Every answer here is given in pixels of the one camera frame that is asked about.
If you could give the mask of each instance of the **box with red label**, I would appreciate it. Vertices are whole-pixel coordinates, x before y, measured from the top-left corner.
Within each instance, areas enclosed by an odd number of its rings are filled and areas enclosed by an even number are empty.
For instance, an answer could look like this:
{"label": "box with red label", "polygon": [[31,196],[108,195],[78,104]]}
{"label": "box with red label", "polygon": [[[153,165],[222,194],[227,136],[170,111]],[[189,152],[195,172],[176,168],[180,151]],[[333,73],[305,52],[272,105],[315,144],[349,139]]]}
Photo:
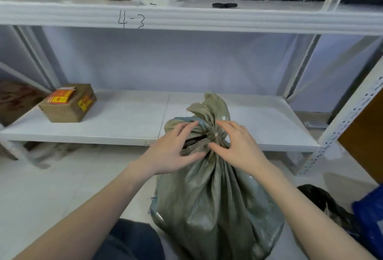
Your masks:
{"label": "box with red label", "polygon": [[96,100],[90,84],[72,83],[55,90],[39,107],[50,122],[77,123],[81,122]]}

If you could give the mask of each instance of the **dark blue pants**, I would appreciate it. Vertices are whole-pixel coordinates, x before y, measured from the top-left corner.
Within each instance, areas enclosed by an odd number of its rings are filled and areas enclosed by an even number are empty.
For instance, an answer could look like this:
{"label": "dark blue pants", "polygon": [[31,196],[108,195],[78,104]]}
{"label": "dark blue pants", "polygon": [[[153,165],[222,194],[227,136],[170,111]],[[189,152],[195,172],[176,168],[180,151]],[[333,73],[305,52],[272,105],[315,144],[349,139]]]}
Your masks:
{"label": "dark blue pants", "polygon": [[165,260],[165,255],[149,224],[119,219],[93,260]]}

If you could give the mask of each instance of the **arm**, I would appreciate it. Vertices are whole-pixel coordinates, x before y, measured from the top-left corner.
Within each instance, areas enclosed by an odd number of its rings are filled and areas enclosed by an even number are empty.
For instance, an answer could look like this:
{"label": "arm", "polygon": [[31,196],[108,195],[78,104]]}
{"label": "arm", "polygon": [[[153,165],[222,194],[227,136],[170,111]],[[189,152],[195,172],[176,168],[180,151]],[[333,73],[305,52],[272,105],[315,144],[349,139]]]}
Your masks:
{"label": "arm", "polygon": [[204,157],[203,152],[180,156],[187,136],[197,124],[178,124],[106,187],[49,229],[14,260],[91,259],[146,180],[155,174],[176,171]]}
{"label": "arm", "polygon": [[265,188],[311,259],[375,259],[266,159],[245,127],[232,121],[217,123],[228,133],[231,147],[210,143],[210,148]]}

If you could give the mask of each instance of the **hand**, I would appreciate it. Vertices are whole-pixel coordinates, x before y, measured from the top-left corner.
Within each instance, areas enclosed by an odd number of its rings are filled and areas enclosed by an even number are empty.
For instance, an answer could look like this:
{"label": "hand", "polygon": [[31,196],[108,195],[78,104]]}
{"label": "hand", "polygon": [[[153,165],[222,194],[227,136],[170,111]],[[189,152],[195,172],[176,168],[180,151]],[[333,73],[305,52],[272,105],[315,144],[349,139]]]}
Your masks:
{"label": "hand", "polygon": [[188,156],[180,155],[186,138],[197,125],[198,121],[179,123],[171,132],[149,147],[137,160],[140,165],[145,165],[149,176],[177,171],[206,155],[205,152],[195,152]]}
{"label": "hand", "polygon": [[232,166],[254,176],[257,167],[268,162],[255,139],[234,121],[217,121],[217,124],[229,135],[231,146],[226,149],[212,142],[209,147]]}

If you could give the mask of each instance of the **shelf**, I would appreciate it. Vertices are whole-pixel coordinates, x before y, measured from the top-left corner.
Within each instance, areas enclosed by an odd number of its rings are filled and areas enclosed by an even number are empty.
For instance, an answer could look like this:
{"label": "shelf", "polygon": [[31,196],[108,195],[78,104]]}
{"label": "shelf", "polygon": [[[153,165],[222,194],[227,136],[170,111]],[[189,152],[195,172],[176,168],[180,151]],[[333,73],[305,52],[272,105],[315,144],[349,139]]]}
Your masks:
{"label": "shelf", "polygon": [[[238,7],[215,9],[215,2]],[[321,2],[300,1],[184,0],[179,7],[160,7],[134,1],[0,0],[0,24],[383,35],[379,6],[341,5],[328,12],[321,7]]]}
{"label": "shelf", "polygon": [[[97,102],[81,123],[51,123],[38,106],[0,132],[0,140],[149,145],[165,123],[190,116],[202,93],[95,90]],[[313,152],[320,147],[282,98],[221,95],[232,120],[245,125],[265,151]]]}

